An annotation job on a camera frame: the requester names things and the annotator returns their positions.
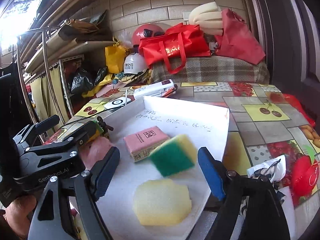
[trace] bag handle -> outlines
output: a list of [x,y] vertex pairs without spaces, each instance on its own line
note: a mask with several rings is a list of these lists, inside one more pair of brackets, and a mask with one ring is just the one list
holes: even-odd
[[167,55],[167,52],[165,51],[165,48],[164,48],[164,43],[163,41],[159,41],[159,46],[160,46],[160,50],[161,50],[161,53],[162,53],[162,57],[163,57],[163,60],[164,60],[164,63],[165,63],[165,66],[167,68],[167,71],[170,73],[170,74],[177,74],[179,71],[181,71],[185,65],[186,65],[186,52],[184,50],[184,46],[183,46],[183,40],[182,40],[182,35],[181,33],[178,33],[178,45],[179,45],[179,51],[180,51],[180,55],[181,55],[181,65],[175,69],[172,69],[171,68],[171,65],[170,65],[170,62],[169,62],[169,59],[168,59],[168,55]]

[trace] black clamp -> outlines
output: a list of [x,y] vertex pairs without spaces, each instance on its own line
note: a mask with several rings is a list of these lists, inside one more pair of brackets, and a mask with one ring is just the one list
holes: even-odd
[[89,121],[71,133],[62,142],[33,147],[38,135],[59,123],[58,116],[28,125],[14,138],[15,151],[0,156],[10,169],[0,174],[0,201],[7,207],[23,194],[45,187],[52,176],[70,178],[79,174],[85,166],[79,155],[79,147],[97,133],[97,123]]
[[119,161],[119,150],[111,147],[90,171],[69,179],[51,177],[33,215],[28,239],[79,239],[68,198],[75,196],[88,240],[113,240],[95,202],[105,195]]
[[206,147],[198,151],[198,162],[212,194],[221,207],[205,240],[229,240],[239,215],[243,197],[249,196],[239,240],[290,240],[281,203],[269,179],[241,177],[215,160]]

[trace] sponge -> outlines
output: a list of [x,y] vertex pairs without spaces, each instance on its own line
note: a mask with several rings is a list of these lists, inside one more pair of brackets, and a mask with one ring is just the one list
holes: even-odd
[[149,158],[166,177],[192,168],[197,160],[197,150],[187,135],[180,134],[154,149]]

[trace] white helmet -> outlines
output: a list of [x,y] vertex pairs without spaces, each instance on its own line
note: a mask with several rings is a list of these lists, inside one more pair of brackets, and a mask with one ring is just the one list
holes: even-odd
[[139,53],[132,53],[126,57],[123,65],[125,74],[138,74],[148,69],[144,57]]

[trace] white tray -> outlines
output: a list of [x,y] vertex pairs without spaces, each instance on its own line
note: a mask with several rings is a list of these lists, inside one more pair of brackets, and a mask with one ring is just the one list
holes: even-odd
[[110,141],[120,150],[120,164],[106,195],[97,202],[100,214],[115,240],[185,240],[201,215],[211,193],[197,163],[188,171],[170,176],[187,185],[192,210],[180,224],[171,227],[140,225],[132,210],[138,185],[163,178],[150,160],[134,163],[123,137],[158,126],[170,137],[187,134],[197,148],[207,147],[216,160],[222,160],[228,134],[229,109],[170,98],[143,97],[107,116],[114,127]]

